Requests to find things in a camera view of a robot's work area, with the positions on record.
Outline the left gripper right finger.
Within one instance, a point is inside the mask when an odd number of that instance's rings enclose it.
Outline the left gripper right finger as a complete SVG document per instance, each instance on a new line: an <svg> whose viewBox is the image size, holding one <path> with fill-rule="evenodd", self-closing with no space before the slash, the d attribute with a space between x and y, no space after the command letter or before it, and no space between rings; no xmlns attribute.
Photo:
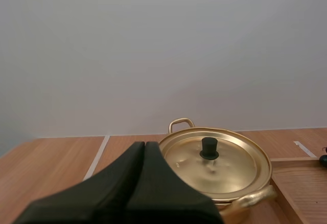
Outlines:
<svg viewBox="0 0 327 224"><path fill-rule="evenodd" d="M141 174L126 206L126 223L223 223L208 196L182 181L147 142Z"/></svg>

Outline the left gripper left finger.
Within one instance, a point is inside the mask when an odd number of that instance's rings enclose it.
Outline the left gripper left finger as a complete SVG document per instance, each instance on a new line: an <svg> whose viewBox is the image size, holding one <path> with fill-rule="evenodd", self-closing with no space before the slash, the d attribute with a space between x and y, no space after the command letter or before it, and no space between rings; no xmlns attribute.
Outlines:
<svg viewBox="0 0 327 224"><path fill-rule="evenodd" d="M141 173L145 143L70 188L31 202L16 223L109 223L120 217Z"/></svg>

